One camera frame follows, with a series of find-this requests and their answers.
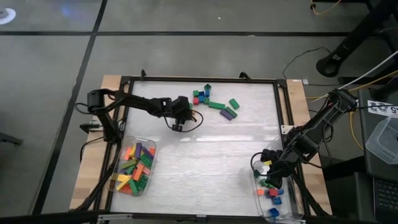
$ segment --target keyboard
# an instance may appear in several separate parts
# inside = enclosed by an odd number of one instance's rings
[[[374,214],[378,221],[398,219],[398,184],[374,179]]]

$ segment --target wooden board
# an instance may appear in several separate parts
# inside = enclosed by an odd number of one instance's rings
[[[110,90],[117,90],[120,84],[120,75],[105,75],[101,88],[109,88]],[[290,106],[293,113],[294,125],[299,126],[305,124],[309,119],[307,102],[305,100],[305,93],[301,82],[295,82],[295,80],[287,80]],[[282,114],[284,120],[287,119],[287,110],[283,97],[283,91],[279,91],[281,97]],[[111,103],[110,99],[106,99],[106,104]],[[87,141],[96,139],[102,136],[102,132],[89,133]],[[83,160],[80,165],[80,170],[77,176],[75,190],[73,192],[70,208],[76,208],[79,206],[84,199],[90,194],[95,185],[98,183],[102,162],[104,159],[106,142],[98,140],[85,147],[83,154]],[[320,165],[319,156],[315,156],[312,163]],[[305,183],[309,191],[314,196],[315,200],[322,206],[322,208],[331,213],[330,203],[328,194],[326,191],[325,181],[323,180],[323,173],[321,169],[317,169],[310,165],[303,165]],[[103,196],[100,203],[100,208],[104,208],[106,194],[108,193],[107,188],[103,190]]]

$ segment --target clear plastic bin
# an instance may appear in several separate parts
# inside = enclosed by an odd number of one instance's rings
[[[156,161],[156,143],[125,136],[108,190],[140,196],[148,188]]]
[[[382,120],[366,142],[366,149],[388,164],[398,164],[398,115]]]

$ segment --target yellow cable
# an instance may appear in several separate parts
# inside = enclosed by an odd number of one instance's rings
[[[325,11],[323,11],[323,12],[317,12],[316,10],[315,10],[315,7],[312,7],[312,11],[313,11],[313,13],[315,13],[316,15],[322,15],[322,14],[324,14],[324,13],[327,13],[329,10],[331,10],[331,9],[333,9],[335,6],[337,6],[337,4],[339,4],[341,2],[341,0],[339,0],[338,2],[336,2],[332,7],[330,7],[329,9],[327,9],[327,10],[325,10]]]
[[[356,140],[355,134],[354,134],[354,128],[353,128],[353,114],[354,112],[349,112],[349,127],[351,128],[351,135],[355,141],[355,143],[358,145],[358,147],[363,151],[363,147],[359,144],[358,140]]]
[[[361,86],[359,86],[359,87],[350,89],[349,91],[354,91],[354,90],[358,90],[358,89],[360,89],[360,88],[367,87],[368,85],[372,85],[373,83],[375,83],[375,82],[377,82],[377,81],[380,81],[380,80],[382,80],[383,78],[387,78],[387,77],[389,77],[389,76],[391,76],[391,75],[393,75],[393,74],[395,74],[395,73],[397,73],[397,72],[398,72],[398,70],[393,71],[393,72],[391,72],[391,73],[388,74],[388,75],[384,75],[383,77],[378,78],[377,80],[374,80],[374,81],[371,81],[371,82],[369,82],[369,83],[367,83],[367,84],[364,84],[364,85],[361,85]],[[307,99],[307,100],[312,100],[312,99],[319,99],[319,98],[321,98],[321,97],[322,97],[322,96],[311,96],[311,97],[307,97],[306,99]]]

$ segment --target plastic container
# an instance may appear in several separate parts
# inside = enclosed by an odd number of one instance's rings
[[[149,186],[156,155],[154,141],[124,137],[108,190],[131,196],[142,195]]]
[[[388,164],[398,164],[398,115],[376,126],[366,142],[366,149]]]

